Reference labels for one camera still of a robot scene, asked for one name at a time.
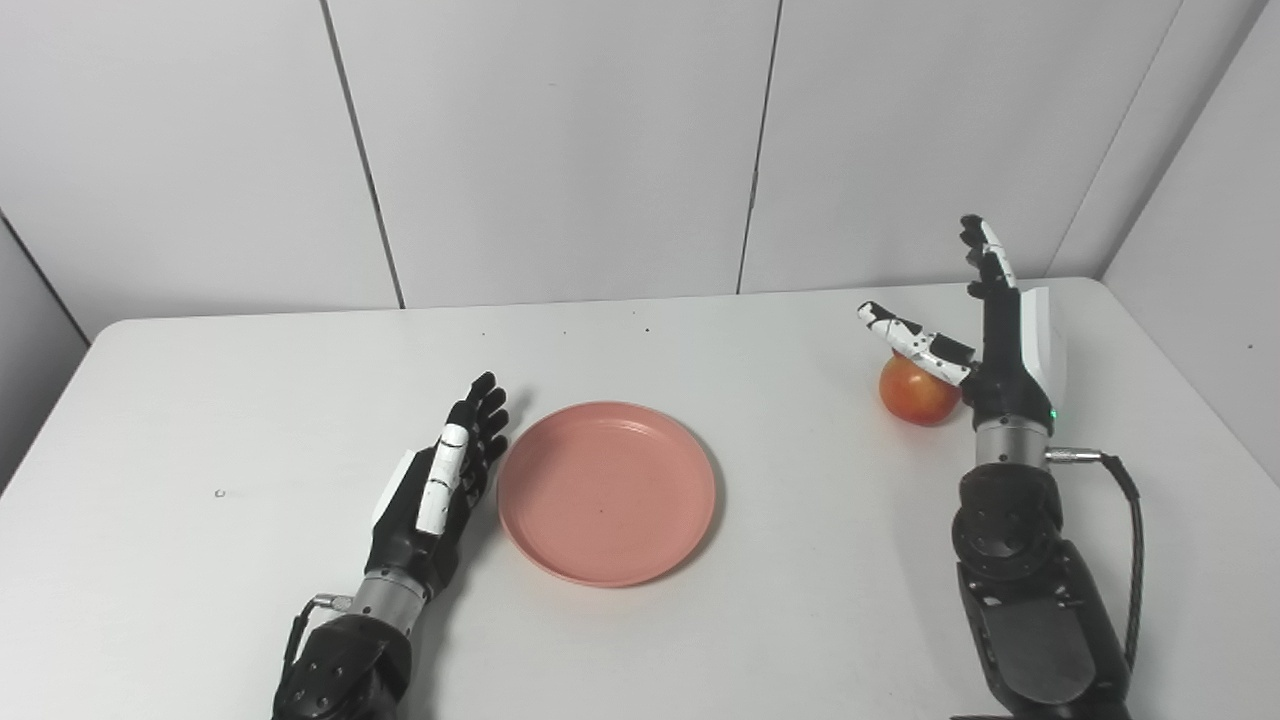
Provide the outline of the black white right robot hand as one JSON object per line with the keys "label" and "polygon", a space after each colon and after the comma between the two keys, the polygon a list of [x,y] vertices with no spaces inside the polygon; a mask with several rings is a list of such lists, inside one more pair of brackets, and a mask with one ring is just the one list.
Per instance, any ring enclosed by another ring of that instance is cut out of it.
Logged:
{"label": "black white right robot hand", "polygon": [[1050,290],[1020,286],[983,217],[965,215],[960,223],[966,263],[978,272],[966,291],[982,304],[979,348],[927,331],[873,301],[860,305],[858,316],[908,363],[957,389],[977,424],[1019,416],[1053,432],[1065,396],[1066,345],[1053,324]]}

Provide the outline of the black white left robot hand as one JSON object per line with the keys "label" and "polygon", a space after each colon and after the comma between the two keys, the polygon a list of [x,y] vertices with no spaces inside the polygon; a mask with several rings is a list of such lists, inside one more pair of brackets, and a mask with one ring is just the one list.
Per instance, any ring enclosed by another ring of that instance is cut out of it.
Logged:
{"label": "black white left robot hand", "polygon": [[483,373],[451,407],[436,441],[398,461],[374,511],[367,573],[407,577],[428,598],[448,587],[460,539],[509,447],[506,400],[494,373]]}

